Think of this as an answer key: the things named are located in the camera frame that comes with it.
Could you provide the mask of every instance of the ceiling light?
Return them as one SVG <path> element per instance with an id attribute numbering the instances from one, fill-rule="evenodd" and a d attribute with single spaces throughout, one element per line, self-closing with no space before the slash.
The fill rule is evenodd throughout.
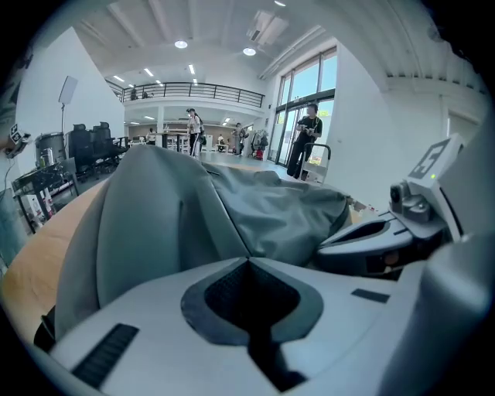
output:
<path id="1" fill-rule="evenodd" d="M 253 56 L 253 55 L 256 55 L 256 51 L 252 48 L 244 48 L 244 51 L 242 51 L 244 53 L 244 55 L 247 55 L 247 56 Z"/>
<path id="2" fill-rule="evenodd" d="M 176 47 L 183 50 L 184 48 L 187 47 L 187 43 L 185 41 L 182 41 L 182 40 L 176 41 Z"/>

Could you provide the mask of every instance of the gray fabric cover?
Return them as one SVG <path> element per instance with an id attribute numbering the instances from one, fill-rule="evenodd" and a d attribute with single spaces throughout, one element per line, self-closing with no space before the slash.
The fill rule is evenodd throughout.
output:
<path id="1" fill-rule="evenodd" d="M 203 166 L 253 257 L 305 265 L 349 214 L 344 196 L 331 189 L 282 180 L 272 171 Z"/>
<path id="2" fill-rule="evenodd" d="M 154 278 L 240 256 L 304 265 L 347 216 L 344 196 L 330 189 L 135 146 L 70 242 L 56 297 L 56 338 Z"/>

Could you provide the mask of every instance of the wooden table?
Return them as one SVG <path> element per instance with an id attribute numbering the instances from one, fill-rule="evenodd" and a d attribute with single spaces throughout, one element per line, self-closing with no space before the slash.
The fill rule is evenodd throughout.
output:
<path id="1" fill-rule="evenodd" d="M 217 145 L 217 151 L 218 152 L 220 151 L 220 147 L 224 147 L 225 152 L 229 152 L 229 146 L 228 145 Z"/>
<path id="2" fill-rule="evenodd" d="M 33 235 L 2 279 L 2 304 L 19 335 L 32 342 L 41 315 L 55 305 L 56 288 L 70 239 L 105 181 L 66 205 Z"/>

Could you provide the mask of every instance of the doorway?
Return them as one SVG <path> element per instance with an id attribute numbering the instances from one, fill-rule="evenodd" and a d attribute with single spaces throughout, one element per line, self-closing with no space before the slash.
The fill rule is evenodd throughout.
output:
<path id="1" fill-rule="evenodd" d="M 296 131 L 297 122 L 306 115 L 306 106 L 294 108 L 287 113 L 281 111 L 277 114 L 277 123 L 275 124 L 272 145 L 268 159 L 274 161 L 278 165 L 287 167 L 288 159 L 290 158 L 292 147 L 297 141 L 299 131 Z"/>

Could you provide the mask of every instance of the balcony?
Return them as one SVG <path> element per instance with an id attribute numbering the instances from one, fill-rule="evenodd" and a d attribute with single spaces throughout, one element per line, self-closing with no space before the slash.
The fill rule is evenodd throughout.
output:
<path id="1" fill-rule="evenodd" d="M 122 89 L 110 81 L 107 81 L 107 83 L 121 102 L 156 99 L 160 97 L 201 97 L 261 108 L 264 97 L 263 94 L 258 94 L 250 90 L 216 84 L 162 83 L 138 85 L 134 88 Z"/>

